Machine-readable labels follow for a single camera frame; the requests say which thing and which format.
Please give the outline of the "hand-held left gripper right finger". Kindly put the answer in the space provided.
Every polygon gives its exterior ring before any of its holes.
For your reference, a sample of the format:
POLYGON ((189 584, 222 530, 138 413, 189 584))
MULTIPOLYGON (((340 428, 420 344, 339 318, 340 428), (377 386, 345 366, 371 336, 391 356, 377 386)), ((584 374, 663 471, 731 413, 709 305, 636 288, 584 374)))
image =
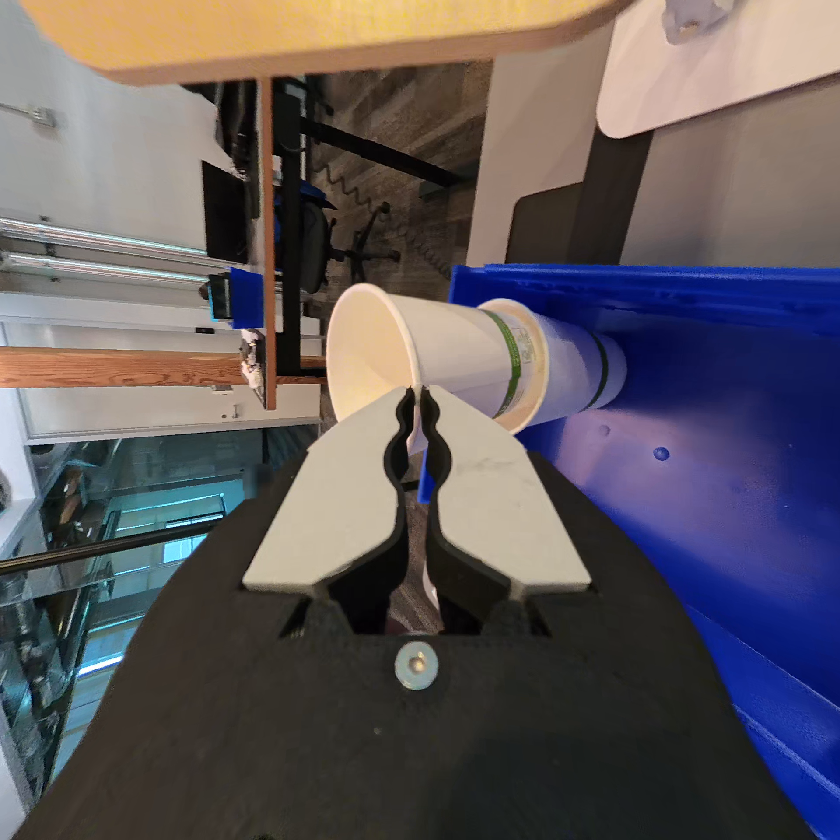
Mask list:
POLYGON ((496 421, 442 387, 419 398, 434 489, 427 576, 447 634, 480 634, 509 602, 585 592, 581 555, 528 451, 496 421))

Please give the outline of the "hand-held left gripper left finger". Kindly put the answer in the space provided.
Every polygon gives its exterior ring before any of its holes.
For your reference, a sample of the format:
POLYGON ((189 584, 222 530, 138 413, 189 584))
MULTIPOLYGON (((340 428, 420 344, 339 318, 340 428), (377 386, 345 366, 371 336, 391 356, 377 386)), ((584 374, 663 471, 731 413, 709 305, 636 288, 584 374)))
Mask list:
POLYGON ((397 387, 310 446, 242 580, 250 592, 341 607, 357 634, 383 634, 408 568, 403 477, 415 391, 397 387))

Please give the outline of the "stack of white paper cups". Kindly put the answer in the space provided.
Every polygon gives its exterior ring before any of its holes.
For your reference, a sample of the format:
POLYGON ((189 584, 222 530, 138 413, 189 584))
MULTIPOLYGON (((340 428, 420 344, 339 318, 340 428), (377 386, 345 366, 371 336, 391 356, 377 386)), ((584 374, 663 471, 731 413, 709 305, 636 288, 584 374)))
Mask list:
POLYGON ((623 389, 627 362, 614 339, 511 299, 479 308, 498 327, 507 351, 505 391, 490 415, 508 432, 604 407, 623 389))

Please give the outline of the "white paper cup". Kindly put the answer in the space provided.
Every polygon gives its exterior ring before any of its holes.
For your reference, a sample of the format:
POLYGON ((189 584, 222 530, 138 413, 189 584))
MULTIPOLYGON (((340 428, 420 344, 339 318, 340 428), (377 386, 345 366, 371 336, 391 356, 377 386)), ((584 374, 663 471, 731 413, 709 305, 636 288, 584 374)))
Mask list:
POLYGON ((512 434, 537 412, 540 351, 509 303, 469 308, 359 284, 335 304, 325 345, 338 422, 395 389, 431 385, 512 434))

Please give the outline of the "large blue plastic bin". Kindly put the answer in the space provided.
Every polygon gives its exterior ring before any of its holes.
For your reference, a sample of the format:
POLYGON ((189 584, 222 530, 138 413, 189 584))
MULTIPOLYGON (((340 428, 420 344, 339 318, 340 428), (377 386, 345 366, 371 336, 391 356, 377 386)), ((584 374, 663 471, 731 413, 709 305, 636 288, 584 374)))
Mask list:
POLYGON ((496 298, 626 356, 606 408, 519 434, 653 561, 741 723, 820 838, 838 838, 838 268, 487 266, 496 298))

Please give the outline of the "brown wooden desk top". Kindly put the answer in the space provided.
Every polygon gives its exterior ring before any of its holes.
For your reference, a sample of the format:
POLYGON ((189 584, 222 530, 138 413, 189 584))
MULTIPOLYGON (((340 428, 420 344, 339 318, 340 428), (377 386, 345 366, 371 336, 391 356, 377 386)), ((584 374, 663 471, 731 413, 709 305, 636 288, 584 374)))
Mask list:
POLYGON ((259 265, 263 274, 265 351, 264 408, 277 409, 277 330, 272 87, 268 77, 257 80, 257 141, 259 176, 259 265))

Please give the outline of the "dark desk mat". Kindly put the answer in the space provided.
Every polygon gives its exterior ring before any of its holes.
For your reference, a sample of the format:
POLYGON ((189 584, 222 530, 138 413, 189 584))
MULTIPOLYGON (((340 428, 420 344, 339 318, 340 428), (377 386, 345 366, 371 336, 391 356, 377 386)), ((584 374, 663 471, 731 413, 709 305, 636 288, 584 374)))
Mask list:
POLYGON ((620 263, 655 132, 613 139, 595 129, 582 182, 520 198, 505 263, 620 263))

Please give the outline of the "glass partition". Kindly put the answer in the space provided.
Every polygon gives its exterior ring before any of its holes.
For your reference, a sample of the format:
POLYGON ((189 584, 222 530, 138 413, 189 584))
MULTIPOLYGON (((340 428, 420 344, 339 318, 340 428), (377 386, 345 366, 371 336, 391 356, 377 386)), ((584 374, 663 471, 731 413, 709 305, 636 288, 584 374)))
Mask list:
MULTIPOLYGON (((41 493, 2 560, 226 517, 317 424, 33 446, 41 493)), ((2 575, 2 821, 18 823, 88 728, 152 603, 204 536, 2 575)))

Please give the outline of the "black tray with white parts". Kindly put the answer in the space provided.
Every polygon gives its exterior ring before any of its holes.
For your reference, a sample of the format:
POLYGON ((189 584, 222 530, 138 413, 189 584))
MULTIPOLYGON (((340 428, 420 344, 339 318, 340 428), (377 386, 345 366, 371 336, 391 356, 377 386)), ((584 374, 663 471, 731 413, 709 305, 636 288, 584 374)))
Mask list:
POLYGON ((266 337, 257 329, 242 329, 240 369, 248 387, 261 401, 266 398, 266 337))

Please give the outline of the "black pole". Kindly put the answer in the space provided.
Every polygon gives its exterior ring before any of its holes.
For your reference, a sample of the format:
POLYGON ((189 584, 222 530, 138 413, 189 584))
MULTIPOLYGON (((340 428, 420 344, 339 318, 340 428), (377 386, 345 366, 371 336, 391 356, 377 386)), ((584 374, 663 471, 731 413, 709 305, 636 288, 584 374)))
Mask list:
POLYGON ((174 528, 163 528, 128 537, 19 556, 1 562, 1 575, 22 574, 79 560, 89 560, 106 554, 122 553, 173 541, 204 537, 223 521, 222 518, 219 518, 191 522, 174 528))

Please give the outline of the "small blue plastic bin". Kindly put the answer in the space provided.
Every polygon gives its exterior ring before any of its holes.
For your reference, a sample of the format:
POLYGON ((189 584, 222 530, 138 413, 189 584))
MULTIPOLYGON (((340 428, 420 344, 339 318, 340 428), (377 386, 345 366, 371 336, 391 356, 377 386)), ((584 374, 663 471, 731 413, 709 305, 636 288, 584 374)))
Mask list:
POLYGON ((257 330, 266 325, 264 277, 232 267, 228 281, 230 322, 236 330, 257 330))

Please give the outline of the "black office chair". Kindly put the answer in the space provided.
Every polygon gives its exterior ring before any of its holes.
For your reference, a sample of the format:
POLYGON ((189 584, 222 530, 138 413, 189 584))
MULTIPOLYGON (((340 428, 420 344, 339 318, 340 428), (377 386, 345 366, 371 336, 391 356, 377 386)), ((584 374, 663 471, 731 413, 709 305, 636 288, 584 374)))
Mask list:
POLYGON ((371 261, 388 260, 395 264, 401 261, 401 253, 391 249, 385 252, 372 252, 366 249, 368 238, 375 222, 380 217, 391 213, 389 203, 381 203, 371 211, 371 217, 362 230, 353 234, 351 248, 333 247, 333 229, 336 219, 328 221, 323 209, 312 202, 305 202, 301 210, 301 267, 299 285, 302 292, 312 295, 325 286, 327 267, 330 261, 350 264, 350 284, 356 285, 367 281, 365 265, 371 261))

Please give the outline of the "black monitor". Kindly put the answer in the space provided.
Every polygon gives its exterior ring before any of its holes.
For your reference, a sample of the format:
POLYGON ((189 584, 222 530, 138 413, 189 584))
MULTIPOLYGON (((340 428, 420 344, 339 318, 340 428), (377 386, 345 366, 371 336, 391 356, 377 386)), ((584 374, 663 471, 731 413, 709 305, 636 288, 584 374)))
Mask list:
POLYGON ((246 183, 237 175, 202 161, 206 254, 229 265, 249 261, 246 183))

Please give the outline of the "blue cloth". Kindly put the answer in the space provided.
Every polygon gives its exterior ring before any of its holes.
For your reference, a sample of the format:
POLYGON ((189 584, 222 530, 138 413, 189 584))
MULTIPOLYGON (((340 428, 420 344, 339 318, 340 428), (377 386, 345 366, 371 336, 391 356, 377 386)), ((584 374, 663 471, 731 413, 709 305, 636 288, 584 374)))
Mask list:
MULTIPOLYGON (((332 204, 326 194, 318 189, 316 186, 310 184, 309 182, 302 181, 300 183, 300 198, 301 201, 304 203, 314 203, 317 207, 321 209, 336 209, 336 206, 332 204)), ((282 217, 282 196, 281 196, 281 188, 279 185, 275 185, 274 187, 274 218, 275 218, 275 244, 278 245, 280 243, 281 237, 281 217, 282 217)))

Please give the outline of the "light wooden board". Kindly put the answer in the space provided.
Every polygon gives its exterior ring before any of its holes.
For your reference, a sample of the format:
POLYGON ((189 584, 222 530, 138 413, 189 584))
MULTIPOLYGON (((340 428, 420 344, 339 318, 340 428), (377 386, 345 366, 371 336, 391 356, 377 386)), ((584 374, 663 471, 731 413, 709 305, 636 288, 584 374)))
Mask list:
POLYGON ((40 34, 135 87, 484 60, 562 46, 629 1, 26 1, 40 34))

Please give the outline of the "white board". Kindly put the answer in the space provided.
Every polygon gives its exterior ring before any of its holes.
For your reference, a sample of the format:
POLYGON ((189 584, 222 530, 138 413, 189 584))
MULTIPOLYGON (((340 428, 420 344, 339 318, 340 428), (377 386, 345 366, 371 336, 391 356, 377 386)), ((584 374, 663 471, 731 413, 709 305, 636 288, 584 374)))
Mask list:
POLYGON ((665 2, 616 19, 596 104, 613 139, 681 123, 838 75, 838 1, 735 2, 705 35, 671 45, 665 2))

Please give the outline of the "pale plastic object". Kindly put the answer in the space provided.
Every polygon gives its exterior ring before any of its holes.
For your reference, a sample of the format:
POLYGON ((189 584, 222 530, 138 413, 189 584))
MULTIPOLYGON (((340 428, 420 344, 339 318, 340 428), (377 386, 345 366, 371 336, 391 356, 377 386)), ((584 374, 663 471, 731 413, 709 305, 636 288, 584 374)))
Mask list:
POLYGON ((678 46, 705 35, 725 20, 735 1, 665 1, 661 23, 669 44, 678 46))

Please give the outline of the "black desk frame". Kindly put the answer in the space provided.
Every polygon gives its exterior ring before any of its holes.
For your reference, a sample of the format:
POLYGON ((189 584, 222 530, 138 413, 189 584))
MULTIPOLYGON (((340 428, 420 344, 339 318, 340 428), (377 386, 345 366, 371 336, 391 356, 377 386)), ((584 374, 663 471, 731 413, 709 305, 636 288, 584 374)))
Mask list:
MULTIPOLYGON (((346 152, 370 163, 384 166, 394 172, 409 175, 422 182, 419 195, 427 198, 446 193, 454 188, 473 183, 477 178, 477 162, 458 171, 448 171, 434 164, 421 161, 409 154, 391 149, 315 120, 311 115, 301 115, 301 100, 290 92, 296 87, 306 94, 306 110, 321 102, 326 112, 332 113, 326 101, 306 80, 280 77, 272 81, 272 132, 274 152, 281 160, 282 217, 280 243, 275 244, 275 256, 280 257, 282 269, 282 326, 276 333, 276 382, 308 381, 325 378, 326 364, 306 363, 301 357, 300 295, 301 267, 301 210, 300 183, 307 181, 300 176, 301 157, 310 162, 312 142, 346 152)), ((350 196, 357 205, 368 207, 370 212, 378 205, 363 200, 357 189, 350 189, 342 177, 331 174, 329 164, 318 168, 325 172, 330 183, 338 186, 342 194, 350 196)))

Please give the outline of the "wooden post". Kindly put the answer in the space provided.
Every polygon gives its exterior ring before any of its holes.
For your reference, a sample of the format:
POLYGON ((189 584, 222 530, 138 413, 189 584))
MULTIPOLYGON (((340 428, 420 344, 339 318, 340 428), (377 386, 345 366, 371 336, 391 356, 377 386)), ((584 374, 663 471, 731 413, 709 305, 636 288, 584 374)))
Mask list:
POLYGON ((244 383, 238 353, 1 348, 3 389, 244 383))

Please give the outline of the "silver metal rail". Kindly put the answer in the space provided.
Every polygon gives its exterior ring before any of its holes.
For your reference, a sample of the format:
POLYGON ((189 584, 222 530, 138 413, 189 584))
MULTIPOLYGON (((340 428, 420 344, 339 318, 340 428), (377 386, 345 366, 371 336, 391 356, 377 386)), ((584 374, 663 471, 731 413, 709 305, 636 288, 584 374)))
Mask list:
POLYGON ((48 278, 80 277, 114 282, 158 282, 172 285, 198 286, 205 283, 207 275, 151 269, 135 266, 101 264, 83 259, 28 255, 4 251, 1 269, 13 274, 26 274, 48 278))
POLYGON ((208 254, 199 248, 56 226, 43 221, 26 222, 11 217, 1 217, 1 234, 4 238, 37 242, 43 245, 98 250, 132 256, 150 256, 157 259, 170 259, 187 263, 209 259, 208 254))

